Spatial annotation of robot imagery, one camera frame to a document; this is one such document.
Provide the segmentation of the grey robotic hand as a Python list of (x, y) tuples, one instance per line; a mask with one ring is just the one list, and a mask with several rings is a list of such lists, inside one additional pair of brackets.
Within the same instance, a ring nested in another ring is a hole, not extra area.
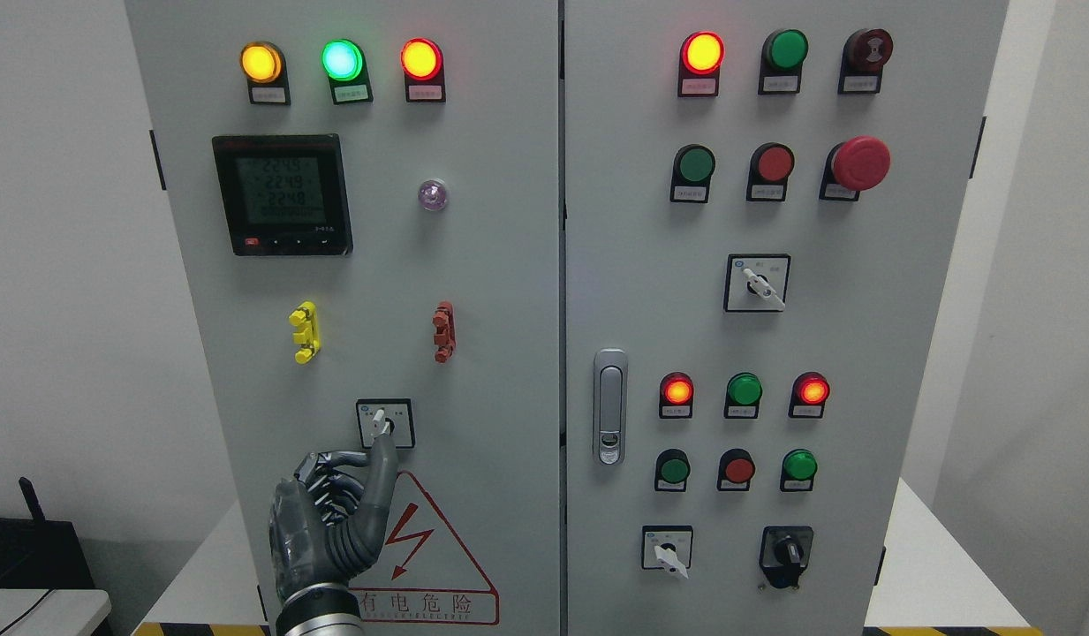
[(396, 479), (397, 447), (383, 432), (369, 452), (309, 452), (292, 480), (277, 484), (269, 534), (279, 600), (377, 564)]

